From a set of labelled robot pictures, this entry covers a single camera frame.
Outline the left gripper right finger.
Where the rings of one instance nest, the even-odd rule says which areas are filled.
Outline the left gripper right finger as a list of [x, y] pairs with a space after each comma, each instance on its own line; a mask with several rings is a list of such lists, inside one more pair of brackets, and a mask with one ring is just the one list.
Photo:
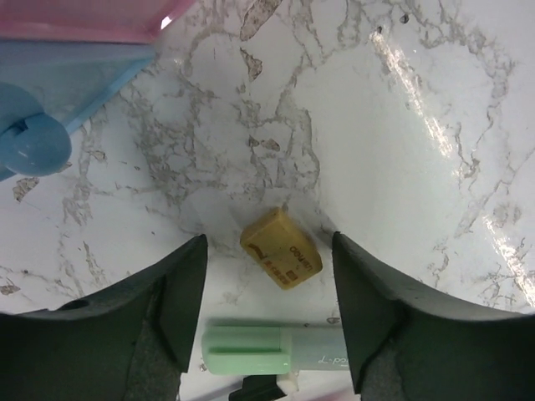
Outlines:
[[363, 400], [531, 400], [534, 317], [461, 300], [332, 238], [354, 392]]

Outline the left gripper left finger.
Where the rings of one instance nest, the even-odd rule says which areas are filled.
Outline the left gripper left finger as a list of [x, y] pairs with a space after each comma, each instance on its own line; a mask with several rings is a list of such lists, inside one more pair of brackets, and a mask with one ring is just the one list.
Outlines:
[[174, 400], [189, 367], [208, 244], [87, 297], [1, 316], [4, 400]]

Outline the pink highlighter pen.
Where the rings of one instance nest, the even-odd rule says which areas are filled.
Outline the pink highlighter pen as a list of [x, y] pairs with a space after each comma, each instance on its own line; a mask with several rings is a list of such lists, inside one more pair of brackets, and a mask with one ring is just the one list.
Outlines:
[[277, 401], [360, 401], [361, 396], [350, 387], [344, 388], [304, 388]]

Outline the green highlighter pen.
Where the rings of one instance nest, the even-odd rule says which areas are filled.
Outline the green highlighter pen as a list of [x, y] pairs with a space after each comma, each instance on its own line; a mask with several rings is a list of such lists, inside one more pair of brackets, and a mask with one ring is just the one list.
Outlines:
[[208, 371], [215, 375], [280, 375], [349, 368], [340, 327], [212, 326], [203, 334], [201, 353]]

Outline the yellow eraser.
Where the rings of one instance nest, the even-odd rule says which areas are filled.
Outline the yellow eraser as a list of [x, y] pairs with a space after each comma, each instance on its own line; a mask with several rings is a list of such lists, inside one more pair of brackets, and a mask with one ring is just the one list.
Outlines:
[[283, 290], [292, 289], [323, 270], [311, 237], [280, 207], [247, 226], [240, 244]]

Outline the light blue drawer box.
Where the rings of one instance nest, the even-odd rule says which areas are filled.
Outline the light blue drawer box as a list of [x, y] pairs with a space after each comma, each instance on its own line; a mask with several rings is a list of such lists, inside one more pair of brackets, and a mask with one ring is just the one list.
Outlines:
[[1, 178], [51, 175], [80, 125], [155, 57], [150, 45], [1, 42]]

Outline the pink drawer box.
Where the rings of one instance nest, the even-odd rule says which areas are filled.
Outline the pink drawer box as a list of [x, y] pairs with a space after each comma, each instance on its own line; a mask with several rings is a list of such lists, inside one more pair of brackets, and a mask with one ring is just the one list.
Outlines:
[[189, 0], [4, 0], [1, 38], [152, 43], [162, 22], [180, 17]]

